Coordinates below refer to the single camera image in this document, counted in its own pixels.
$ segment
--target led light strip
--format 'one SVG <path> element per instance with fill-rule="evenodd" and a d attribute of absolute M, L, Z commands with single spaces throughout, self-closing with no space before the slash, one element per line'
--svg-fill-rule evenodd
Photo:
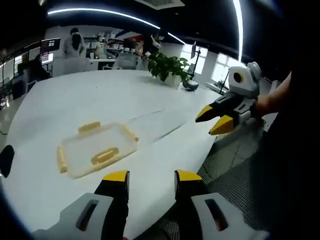
<path fill-rule="evenodd" d="M 52 15 L 52 14 L 58 14 L 58 13 L 64 13 L 64 12 L 72 12 L 72 11 L 92 11 L 92 12 L 102 12 L 102 13 L 108 13 L 108 14 L 116 14 L 116 15 L 120 15 L 126 18 L 130 18 L 130 19 L 134 19 L 136 21 L 142 22 L 144 24 L 150 25 L 156 29 L 160 29 L 160 27 L 158 27 L 157 25 L 154 25 L 148 21 L 142 20 L 140 18 L 131 16 L 131 15 L 127 15 L 121 12 L 117 12 L 117 11 L 110 11 L 110 10 L 104 10 L 104 9 L 96 9 L 96 8 L 66 8 L 66 9 L 60 9 L 60 10 L 54 10 L 54 11 L 49 11 L 48 15 Z M 182 41 L 180 38 L 176 37 L 175 35 L 171 34 L 170 32 L 168 32 L 168 34 L 173 37 L 174 39 L 178 40 L 180 43 L 186 45 L 186 43 L 184 41 Z"/>
<path fill-rule="evenodd" d="M 244 26 L 242 21 L 241 6 L 239 0 L 233 0 L 233 5 L 235 8 L 236 20 L 238 22 L 238 32 L 239 32 L 239 56 L 238 61 L 241 62 L 243 46 L 244 46 Z"/>

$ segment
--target black ceiling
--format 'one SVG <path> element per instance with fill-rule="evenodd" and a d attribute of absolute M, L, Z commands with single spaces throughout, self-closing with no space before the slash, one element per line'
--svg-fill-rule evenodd
<path fill-rule="evenodd" d="M 141 18 L 192 44 L 238 58 L 238 25 L 232 0 L 182 0 L 184 7 L 154 10 L 133 0 L 28 0 L 14 10 L 2 29 L 0 48 L 9 48 L 23 39 L 44 34 L 53 26 L 97 25 L 146 34 L 153 27 L 121 16 L 98 12 L 66 12 L 48 17 L 48 10 L 99 8 Z M 288 28 L 290 8 L 282 1 L 240 0 L 243 18 L 243 62 L 257 61 L 269 78 L 286 73 L 292 59 Z"/>

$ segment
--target cable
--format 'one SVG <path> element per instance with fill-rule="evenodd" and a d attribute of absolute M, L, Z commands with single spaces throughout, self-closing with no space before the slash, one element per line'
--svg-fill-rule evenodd
<path fill-rule="evenodd" d="M 0 130 L 0 133 L 1 133 L 2 135 L 8 135 L 8 133 L 3 133 L 1 130 Z"/>

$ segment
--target white flower pot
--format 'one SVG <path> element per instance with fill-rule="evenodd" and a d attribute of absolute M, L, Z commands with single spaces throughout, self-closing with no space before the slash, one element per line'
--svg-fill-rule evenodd
<path fill-rule="evenodd" d="M 181 83 L 181 77 L 179 75 L 172 75 L 172 73 L 170 72 L 164 83 L 170 87 L 178 89 Z"/>

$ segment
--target floor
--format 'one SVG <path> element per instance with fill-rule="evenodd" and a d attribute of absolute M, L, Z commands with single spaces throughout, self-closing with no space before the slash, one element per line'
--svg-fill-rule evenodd
<path fill-rule="evenodd" d="M 9 132 L 11 122 L 24 98 L 22 96 L 16 100 L 8 100 L 4 103 L 4 107 L 0 110 L 0 131 L 2 133 L 7 134 Z M 6 140 L 7 136 L 0 134 L 0 151 L 5 147 Z"/>

